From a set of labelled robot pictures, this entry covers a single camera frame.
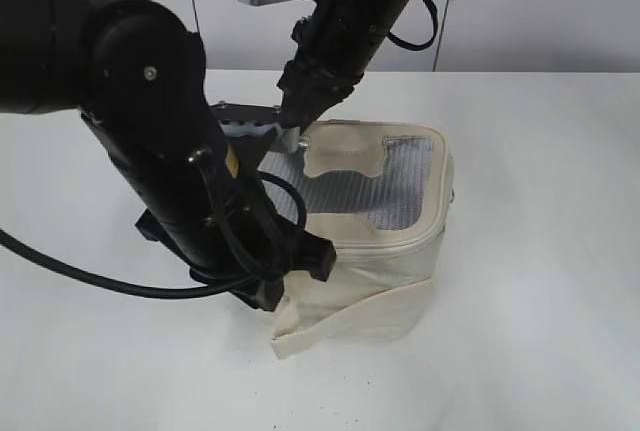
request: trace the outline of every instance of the white table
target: white table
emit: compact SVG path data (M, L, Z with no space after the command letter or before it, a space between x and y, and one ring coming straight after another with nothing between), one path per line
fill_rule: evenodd
M212 72L209 99L275 104L278 76ZM0 250L0 429L638 429L640 76L371 73L327 116L453 145L439 294L408 337L280 362L232 296L120 296ZM4 229L190 284L138 235L142 204L74 112L0 123Z

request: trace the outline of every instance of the canvas bag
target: canvas bag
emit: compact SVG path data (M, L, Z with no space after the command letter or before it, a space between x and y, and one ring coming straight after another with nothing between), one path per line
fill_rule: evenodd
M328 282L292 271L275 312L256 312L276 356L328 337L381 341L408 333L433 293L453 196L442 135L407 124L319 122L296 153L269 153L261 169L298 189L307 230L332 240L338 255ZM292 200L278 188L267 191L295 220Z

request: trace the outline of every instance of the bolt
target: bolt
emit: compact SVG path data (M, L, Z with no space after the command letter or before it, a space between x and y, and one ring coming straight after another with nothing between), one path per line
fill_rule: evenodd
M187 158L187 161L190 164L193 164L196 161L199 161L200 159L202 159L204 156L208 156L210 154L211 154L211 150L209 148L202 147L202 148L196 149L193 153L191 153Z
M158 77L158 70L153 66L147 66L146 68L144 68L143 74L144 79L146 79L147 81L155 81L155 79Z

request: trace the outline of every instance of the black cable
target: black cable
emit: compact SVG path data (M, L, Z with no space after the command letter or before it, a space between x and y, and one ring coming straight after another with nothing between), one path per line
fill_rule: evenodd
M213 166L211 158L212 156L210 152L204 152L198 155L198 157L194 159L193 162L198 167L198 170L202 175L207 196L209 198L209 204L211 205L214 216L216 216L217 218L217 224L220 227L220 231L222 232L227 245L231 250L231 253L233 254L236 261L238 261L238 263L240 264L240 267L247 271L247 273L267 282L277 282L281 280L284 275L282 270L278 270L277 266L266 268L261 263L256 261L254 257L251 256L251 254L242 245L235 232L231 228L224 209L224 203L217 192L215 167ZM301 234L301 231L304 231L307 220L307 212L302 197L293 186L291 186L283 179L278 178L277 176L268 173L260 173L260 178L282 187L288 194L291 195L294 202L296 203L296 207L298 208L296 236L299 236ZM282 236L279 227L273 221L271 215L268 213L260 199L250 198L250 206L253 206L253 209L251 209L251 211L260 223L260 226L265 232L267 239L269 239L272 246L274 247L276 256L280 259L279 264L283 269L288 270L290 268L290 262L292 259L291 253L288 249L288 246L286 245L286 242L284 241L284 237Z
M422 0L422 2L427 7L427 9L429 10L429 14L431 15L431 23L433 24L433 36L426 43L413 44L398 38L395 34L389 31L387 37L396 46L400 46L401 48L407 49L409 51L424 51L425 49L430 48L438 37L438 27L440 26L440 24L438 23L438 7L433 2L433 0Z
M244 276L241 279L234 279L215 286L200 286L197 288L153 288L149 286L140 286L137 284L126 283L116 279L107 278L97 274L89 273L81 269L70 266L66 263L58 261L50 256L40 253L35 249L23 244L2 229L0 229L0 245L18 256L31 261L34 264L42 266L54 273L61 274L67 278L75 279L92 286L115 291L116 293L128 294L131 296L139 296L141 298L152 299L190 299L202 298L205 296L213 296L227 292L231 289L238 288L252 281L250 276Z
M268 183L275 184L276 186L282 188L296 205L296 210L298 211L298 219L296 221L296 235L302 234L304 229L307 226L307 208L304 204L304 199L298 192L298 190L289 182L285 181L279 176L271 173L265 173L263 171L258 172L258 176L263 181L267 181Z

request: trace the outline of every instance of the mesh lining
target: mesh lining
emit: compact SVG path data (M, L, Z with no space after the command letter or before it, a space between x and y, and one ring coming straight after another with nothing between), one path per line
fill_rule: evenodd
M303 172L304 150L269 153L260 168L295 186L309 213L364 214L377 229L397 231L420 218L433 144L430 138L405 136L386 138L383 146L383 172L375 178L343 170L309 178ZM291 198L280 188L265 186L280 214L295 220Z

